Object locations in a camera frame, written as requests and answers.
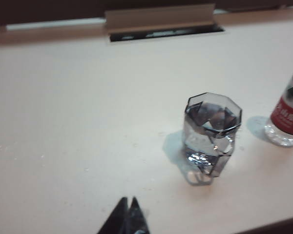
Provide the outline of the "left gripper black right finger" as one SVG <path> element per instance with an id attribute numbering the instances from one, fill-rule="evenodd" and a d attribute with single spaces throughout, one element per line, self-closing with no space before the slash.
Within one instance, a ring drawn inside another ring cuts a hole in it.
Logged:
<path id="1" fill-rule="evenodd" d="M 133 197 L 127 213 L 128 234 L 149 234 L 150 230 L 136 197 Z"/>

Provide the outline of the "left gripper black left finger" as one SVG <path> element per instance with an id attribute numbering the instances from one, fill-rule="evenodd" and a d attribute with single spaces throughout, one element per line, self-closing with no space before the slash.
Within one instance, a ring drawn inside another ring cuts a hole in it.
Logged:
<path id="1" fill-rule="evenodd" d="M 98 234 L 125 234 L 127 211 L 127 197 L 122 197 L 98 231 Z"/>

